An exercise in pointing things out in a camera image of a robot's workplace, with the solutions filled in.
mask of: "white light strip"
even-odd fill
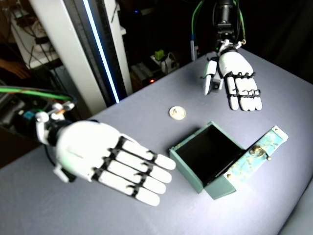
[[[114,86],[114,83],[113,83],[113,80],[112,80],[112,76],[111,76],[111,73],[110,73],[110,70],[109,70],[108,62],[107,62],[106,57],[104,55],[104,51],[103,51],[103,48],[102,48],[102,45],[101,45],[101,42],[100,42],[100,38],[99,38],[99,35],[98,35],[97,27],[96,27],[96,25],[94,23],[94,20],[93,20],[93,17],[92,17],[92,13],[91,13],[91,9],[90,9],[90,6],[89,6],[89,2],[88,2],[88,0],[83,0],[83,2],[84,2],[84,5],[85,5],[85,9],[86,9],[86,12],[87,12],[87,15],[88,15],[88,19],[89,19],[89,22],[90,22],[90,25],[91,25],[91,28],[92,28],[92,32],[93,32],[94,38],[96,39],[96,42],[97,42],[97,46],[98,46],[98,49],[99,49],[99,52],[100,52],[100,56],[101,56],[104,68],[105,68],[106,73],[107,73],[108,78],[109,78],[109,82],[110,82],[110,85],[111,85],[111,88],[112,88],[112,91],[113,91],[113,94],[114,94],[115,101],[116,101],[116,103],[119,103],[119,98],[117,96],[116,89],[115,89],[115,86]]]

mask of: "gray tabletop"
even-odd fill
[[[202,57],[95,116],[165,155],[211,120],[245,148],[278,125],[289,139],[239,192],[214,201],[174,170],[160,205],[151,207],[98,183],[62,183],[38,148],[0,170],[1,234],[277,234],[313,174],[313,86],[241,53],[257,72],[261,111],[232,111],[225,90],[204,96]],[[184,120],[169,117],[175,105],[186,109]]]

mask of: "green cable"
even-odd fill
[[[42,96],[42,97],[47,97],[47,98],[52,98],[52,99],[71,100],[71,97],[66,96],[66,95],[57,95],[57,94],[50,94],[50,93],[37,92],[37,91],[26,91],[23,89],[0,88],[0,93],[19,93],[19,94]]]
[[[194,10],[194,13],[192,14],[192,18],[191,18],[191,34],[192,35],[194,34],[194,19],[195,19],[195,15],[196,15],[196,12],[198,11],[199,7],[201,7],[202,4],[203,4],[203,0],[201,2],[199,2],[198,6]]]
[[[237,6],[237,2],[233,0],[233,3],[235,6]],[[242,31],[243,31],[243,38],[246,39],[246,29],[245,29],[245,24],[244,24],[244,17],[243,14],[241,13],[241,10],[239,9],[239,17],[242,25]]]

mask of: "open box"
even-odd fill
[[[287,138],[274,126],[245,150],[210,122],[172,147],[170,157],[198,193],[205,189],[217,199],[238,190]]]

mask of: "robotic hand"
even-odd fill
[[[238,53],[242,45],[232,44],[228,39],[222,41],[217,57],[211,58],[204,73],[204,95],[212,90],[221,90],[226,79],[226,91],[232,110],[244,111],[262,109],[260,90],[254,81],[255,73],[249,62]]]
[[[64,182],[70,176],[98,181],[152,206],[166,190],[172,176],[165,171],[176,164],[141,146],[113,127],[95,121],[69,123],[63,112],[73,104],[56,103],[49,113],[36,114],[38,139],[56,145],[54,173]]]

